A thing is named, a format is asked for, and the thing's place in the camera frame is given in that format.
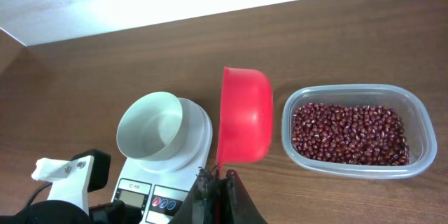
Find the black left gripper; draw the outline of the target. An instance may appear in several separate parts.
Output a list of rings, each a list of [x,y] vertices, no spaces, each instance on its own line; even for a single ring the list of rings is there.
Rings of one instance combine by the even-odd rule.
[[[139,207],[118,200],[90,207],[89,217],[94,224],[140,224],[142,213]]]

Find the white digital kitchen scale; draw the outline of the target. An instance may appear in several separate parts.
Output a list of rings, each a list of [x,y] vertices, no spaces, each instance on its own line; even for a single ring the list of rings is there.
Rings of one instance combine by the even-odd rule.
[[[213,136],[210,117],[189,99],[181,98],[180,103],[187,123],[180,150],[159,162],[127,158],[111,199],[139,207],[142,223],[169,223],[207,162]]]

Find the clear plastic container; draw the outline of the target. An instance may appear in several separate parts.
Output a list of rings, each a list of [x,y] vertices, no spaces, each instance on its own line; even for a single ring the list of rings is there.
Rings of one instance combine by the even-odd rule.
[[[287,156],[314,172],[405,179],[427,170],[438,144],[422,101],[394,85],[305,87],[283,108]]]

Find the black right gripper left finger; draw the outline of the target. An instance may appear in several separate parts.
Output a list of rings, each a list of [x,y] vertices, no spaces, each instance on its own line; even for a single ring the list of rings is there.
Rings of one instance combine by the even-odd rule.
[[[195,182],[169,224],[213,224],[219,200],[219,171],[199,167]]]

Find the orange measuring scoop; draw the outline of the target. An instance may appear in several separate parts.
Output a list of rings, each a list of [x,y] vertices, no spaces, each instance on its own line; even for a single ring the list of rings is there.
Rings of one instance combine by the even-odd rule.
[[[216,164],[254,163],[269,152],[274,131],[274,98],[269,78],[256,69],[225,67],[220,95]]]

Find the red adzuki beans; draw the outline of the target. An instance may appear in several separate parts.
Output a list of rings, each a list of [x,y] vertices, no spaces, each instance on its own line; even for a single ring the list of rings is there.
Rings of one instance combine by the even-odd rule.
[[[403,119],[385,106],[310,102],[292,114],[290,142],[311,160],[349,165],[409,164]]]

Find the white round bowl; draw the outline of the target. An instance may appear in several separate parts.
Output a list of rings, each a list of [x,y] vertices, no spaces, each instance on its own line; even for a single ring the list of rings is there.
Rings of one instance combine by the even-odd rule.
[[[137,160],[162,161],[179,149],[175,140],[183,121],[180,100],[169,92],[153,92],[135,101],[118,124],[120,152]]]

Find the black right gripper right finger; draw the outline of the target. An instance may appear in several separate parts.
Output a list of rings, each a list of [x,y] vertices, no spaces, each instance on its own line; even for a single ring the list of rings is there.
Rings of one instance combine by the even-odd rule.
[[[222,199],[222,223],[267,224],[235,170],[227,170]]]

